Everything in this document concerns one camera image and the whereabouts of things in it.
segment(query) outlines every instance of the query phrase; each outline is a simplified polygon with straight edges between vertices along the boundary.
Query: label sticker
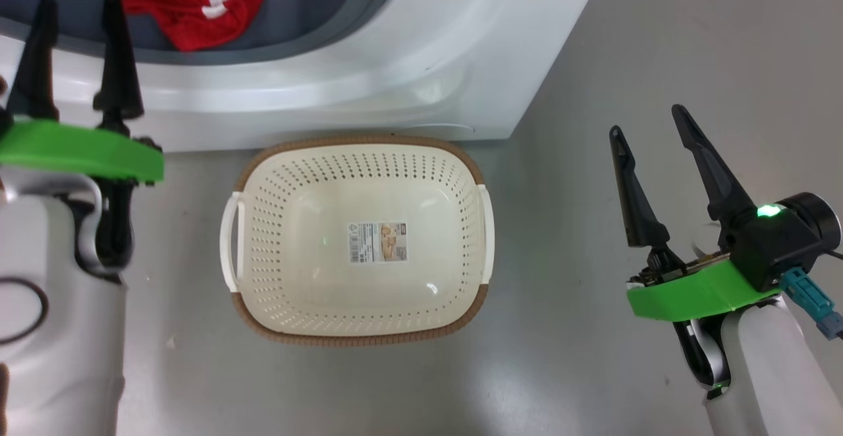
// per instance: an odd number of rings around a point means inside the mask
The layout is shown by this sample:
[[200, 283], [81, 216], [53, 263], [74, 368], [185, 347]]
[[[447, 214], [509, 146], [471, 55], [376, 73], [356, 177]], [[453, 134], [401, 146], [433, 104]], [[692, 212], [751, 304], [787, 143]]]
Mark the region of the label sticker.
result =
[[407, 261], [405, 222], [348, 224], [348, 257], [352, 263]]

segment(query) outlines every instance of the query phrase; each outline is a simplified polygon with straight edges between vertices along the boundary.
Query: green led light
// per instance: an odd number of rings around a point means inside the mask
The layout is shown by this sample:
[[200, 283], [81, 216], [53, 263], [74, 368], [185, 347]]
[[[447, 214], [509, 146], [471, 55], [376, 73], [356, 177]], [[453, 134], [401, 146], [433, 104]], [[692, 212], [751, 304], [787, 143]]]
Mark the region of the green led light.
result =
[[758, 217], [773, 217], [781, 211], [779, 205], [762, 205], [758, 208]]

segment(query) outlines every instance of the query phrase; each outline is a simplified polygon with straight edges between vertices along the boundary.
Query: perforated basket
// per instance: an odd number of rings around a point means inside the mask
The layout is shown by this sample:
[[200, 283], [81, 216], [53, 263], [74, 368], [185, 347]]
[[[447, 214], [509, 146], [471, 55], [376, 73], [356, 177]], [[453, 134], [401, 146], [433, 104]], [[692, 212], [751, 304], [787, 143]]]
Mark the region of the perforated basket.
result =
[[360, 346], [468, 324], [487, 295], [494, 237], [481, 173], [460, 148], [329, 138], [270, 148], [247, 166], [220, 257], [235, 308], [261, 336]]

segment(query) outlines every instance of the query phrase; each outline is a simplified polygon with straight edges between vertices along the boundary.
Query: blue cable connector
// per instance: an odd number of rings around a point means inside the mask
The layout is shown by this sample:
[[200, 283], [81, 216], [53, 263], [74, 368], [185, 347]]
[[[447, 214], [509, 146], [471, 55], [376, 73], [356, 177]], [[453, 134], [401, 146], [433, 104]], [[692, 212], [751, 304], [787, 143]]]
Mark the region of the blue cable connector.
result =
[[843, 337], [843, 316], [834, 310], [834, 301], [819, 289], [802, 268], [786, 271], [779, 280], [779, 288], [811, 316], [826, 339], [831, 341]]

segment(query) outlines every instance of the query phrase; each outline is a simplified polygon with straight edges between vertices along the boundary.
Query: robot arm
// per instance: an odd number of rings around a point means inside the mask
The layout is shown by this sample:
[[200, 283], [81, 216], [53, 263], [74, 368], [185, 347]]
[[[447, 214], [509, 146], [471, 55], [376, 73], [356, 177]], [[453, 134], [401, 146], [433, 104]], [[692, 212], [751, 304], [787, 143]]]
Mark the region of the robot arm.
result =
[[57, 7], [42, 0], [0, 109], [0, 434], [114, 434], [123, 391], [129, 207], [163, 178], [163, 155], [130, 138], [142, 108], [120, 0], [105, 0], [103, 112], [93, 130], [58, 123], [51, 49]]
[[782, 298], [791, 296], [829, 340], [843, 336], [834, 303], [807, 276], [819, 256], [840, 245], [834, 211], [810, 193], [756, 207], [688, 110], [675, 105], [672, 116], [701, 174], [709, 216], [721, 224], [720, 250], [688, 263], [675, 256], [623, 132], [613, 127], [627, 242], [651, 247], [647, 267], [627, 283], [635, 315], [672, 323], [707, 391], [717, 436], [839, 434], [843, 408]]

